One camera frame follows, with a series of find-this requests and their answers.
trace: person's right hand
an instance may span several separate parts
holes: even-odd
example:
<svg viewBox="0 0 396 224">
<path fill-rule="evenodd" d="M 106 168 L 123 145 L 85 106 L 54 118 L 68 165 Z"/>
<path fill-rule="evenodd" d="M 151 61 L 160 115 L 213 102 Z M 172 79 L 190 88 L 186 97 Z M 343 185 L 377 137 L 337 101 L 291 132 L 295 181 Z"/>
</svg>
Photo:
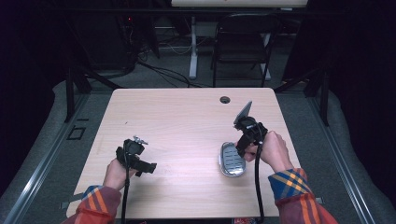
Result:
<svg viewBox="0 0 396 224">
<path fill-rule="evenodd" d="M 257 146 L 251 144 L 245 149 L 245 152 L 245 160 L 253 161 L 256 158 Z M 290 161 L 289 150 L 286 147 L 285 140 L 274 131 L 265 135 L 261 158 L 272 167 L 275 173 L 294 168 Z"/>
</svg>

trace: gray carpet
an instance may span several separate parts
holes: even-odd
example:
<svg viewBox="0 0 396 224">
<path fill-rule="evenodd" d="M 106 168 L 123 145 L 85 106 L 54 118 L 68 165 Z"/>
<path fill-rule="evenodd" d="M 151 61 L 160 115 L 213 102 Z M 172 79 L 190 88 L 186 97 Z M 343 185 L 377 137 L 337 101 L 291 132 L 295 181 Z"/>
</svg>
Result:
<svg viewBox="0 0 396 224">
<path fill-rule="evenodd" d="M 266 87 L 274 88 L 281 84 L 280 79 L 291 45 L 292 37 L 290 36 L 282 36 L 277 40 L 273 58 L 270 62 L 272 79 L 266 82 Z M 189 73 L 190 54 L 190 51 L 185 54 L 176 54 L 170 49 L 162 49 L 160 59 L 157 59 L 151 53 L 142 55 L 142 58 L 147 58 L 147 64 L 171 69 L 186 77 Z M 198 78 L 193 81 L 203 87 L 211 85 L 210 55 L 210 45 L 206 46 L 204 41 L 199 48 Z M 226 73 L 231 70 L 236 71 L 231 66 L 224 66 L 221 69 L 224 69 Z M 113 74 L 111 71 L 100 72 L 104 76 Z M 252 73 L 255 76 L 254 74 L 258 72 L 257 68 L 254 70 L 244 69 L 236 76 L 246 73 Z M 131 74 L 114 77 L 111 80 L 126 88 L 186 87 L 184 83 L 169 77 L 161 77 L 141 65 L 137 65 Z M 26 206 L 27 209 L 22 212 L 19 223 L 60 223 L 65 219 L 65 209 L 59 209 L 59 204 L 67 201 L 74 192 L 79 174 L 82 171 L 111 94 L 111 90 L 98 81 L 90 80 L 90 82 L 93 86 L 92 93 L 88 96 L 77 95 L 76 100 L 79 99 L 80 107 L 78 107 L 76 116 L 67 127 L 64 124 L 66 112 L 64 83 L 54 88 L 56 101 L 49 118 L 24 165 L 0 200 L 1 223 L 6 220 L 9 212 L 13 209 L 15 202 L 22 194 L 23 188 L 34 174 L 37 165 L 54 147 L 57 137 L 60 137 L 62 141 L 57 145 L 60 150 L 56 155 L 56 160 L 46 174 L 45 180 L 39 186 L 35 197 Z M 219 87 L 258 87 L 260 85 L 257 81 L 219 81 L 218 84 Z M 335 216 L 339 223 L 362 223 L 359 213 L 351 201 L 345 182 L 335 166 L 331 144 L 316 116 L 318 111 L 312 108 L 312 102 L 315 102 L 316 99 L 305 98 L 301 92 L 303 86 L 304 83 L 292 88 L 291 91 L 280 93 L 277 95 L 277 99 L 300 163 L 308 174 L 308 182 L 316 196 L 324 199 L 325 204 L 323 206 Z M 357 185 L 361 189 L 362 198 L 367 202 L 367 207 L 371 211 L 375 223 L 395 223 L 396 213 L 394 208 L 387 197 L 372 184 L 370 177 L 353 152 L 348 140 L 348 130 L 344 116 L 333 94 L 331 94 L 329 102 L 329 129 L 342 151 Z M 73 127 L 78 130 L 81 130 L 79 128 L 84 129 L 84 133 L 79 140 L 70 140 L 70 138 L 79 137 L 76 130 L 69 136 Z M 278 220 L 275 217 L 270 217 L 266 219 L 266 223 L 278 223 Z"/>
</svg>

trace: white desk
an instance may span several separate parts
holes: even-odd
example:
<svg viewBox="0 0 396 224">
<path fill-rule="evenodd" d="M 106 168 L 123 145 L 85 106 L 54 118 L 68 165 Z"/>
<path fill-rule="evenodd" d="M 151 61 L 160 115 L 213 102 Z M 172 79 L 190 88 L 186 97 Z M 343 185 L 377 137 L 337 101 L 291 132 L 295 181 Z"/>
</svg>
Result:
<svg viewBox="0 0 396 224">
<path fill-rule="evenodd" d="M 307 0 L 172 0 L 172 7 L 279 7 L 293 8 L 305 7 Z M 197 77 L 198 53 L 196 48 L 196 22 L 191 18 L 191 63 L 190 79 Z M 271 79 L 269 71 L 265 74 L 265 79 Z"/>
<path fill-rule="evenodd" d="M 219 98 L 228 96 L 223 104 Z M 127 218 L 259 217 L 254 185 L 254 162 L 236 178 L 219 168 L 224 142 L 242 135 L 233 127 L 237 113 L 253 101 L 249 115 L 268 130 L 282 134 L 292 163 L 299 162 L 273 90 L 258 89 L 134 89 L 114 91 L 92 145 L 75 193 L 102 184 L 106 166 L 127 138 L 148 142 L 141 160 L 157 162 L 153 174 L 132 177 Z M 278 216 L 267 176 L 271 168 L 261 162 L 261 188 L 266 216 Z M 75 214 L 78 202 L 69 205 Z M 117 216 L 120 217 L 121 205 Z"/>
</svg>

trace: black chair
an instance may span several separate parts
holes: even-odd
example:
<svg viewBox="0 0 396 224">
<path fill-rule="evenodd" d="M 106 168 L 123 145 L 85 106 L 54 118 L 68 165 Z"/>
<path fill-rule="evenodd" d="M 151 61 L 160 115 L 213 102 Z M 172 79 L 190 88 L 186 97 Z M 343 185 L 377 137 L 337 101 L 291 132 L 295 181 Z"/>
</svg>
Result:
<svg viewBox="0 0 396 224">
<path fill-rule="evenodd" d="M 221 18 L 216 28 L 211 64 L 213 87 L 216 87 L 216 80 L 220 79 L 217 78 L 217 63 L 252 63 L 253 66 L 265 63 L 261 77 L 263 87 L 271 49 L 281 28 L 281 21 L 272 14 L 238 13 Z M 263 34 L 270 35 L 265 46 Z"/>
</svg>

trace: person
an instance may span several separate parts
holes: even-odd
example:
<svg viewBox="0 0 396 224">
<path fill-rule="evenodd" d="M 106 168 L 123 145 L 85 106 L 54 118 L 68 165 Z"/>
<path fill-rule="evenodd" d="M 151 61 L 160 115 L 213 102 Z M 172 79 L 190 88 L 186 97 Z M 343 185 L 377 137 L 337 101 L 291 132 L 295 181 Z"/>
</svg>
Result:
<svg viewBox="0 0 396 224">
<path fill-rule="evenodd" d="M 257 146 L 245 149 L 245 160 L 254 161 Z M 274 174 L 268 177 L 279 210 L 280 223 L 337 223 L 335 218 L 317 203 L 314 193 L 307 184 L 302 168 L 294 168 L 289 151 L 282 136 L 274 131 L 265 135 L 261 159 L 271 166 Z M 63 224 L 113 223 L 120 204 L 120 190 L 124 186 L 126 171 L 113 160 L 106 170 L 103 186 L 89 187 L 76 213 Z"/>
</svg>

